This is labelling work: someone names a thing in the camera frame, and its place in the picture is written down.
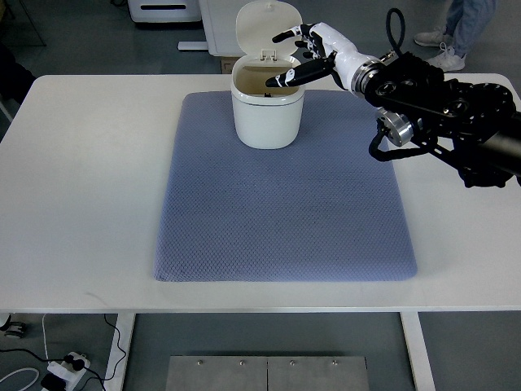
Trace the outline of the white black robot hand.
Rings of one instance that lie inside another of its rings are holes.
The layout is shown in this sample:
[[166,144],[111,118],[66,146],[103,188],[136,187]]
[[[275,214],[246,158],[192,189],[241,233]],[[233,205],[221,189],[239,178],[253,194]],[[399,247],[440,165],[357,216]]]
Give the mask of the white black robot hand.
[[300,38],[295,44],[308,50],[310,61],[271,77],[265,82],[267,87],[302,86],[332,76],[339,88],[363,95],[370,78],[383,67],[380,60],[360,53],[328,24],[300,24],[276,35],[272,41],[280,43],[293,37]]

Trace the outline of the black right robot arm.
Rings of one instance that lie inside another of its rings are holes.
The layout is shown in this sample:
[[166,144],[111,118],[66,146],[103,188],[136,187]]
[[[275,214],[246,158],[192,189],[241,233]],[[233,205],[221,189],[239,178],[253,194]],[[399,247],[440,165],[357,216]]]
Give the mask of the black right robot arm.
[[369,146],[378,161],[431,154],[458,171],[466,187],[504,187],[520,176],[520,113],[512,92],[491,82],[471,84],[390,41],[397,59],[370,61],[352,87],[378,108]]

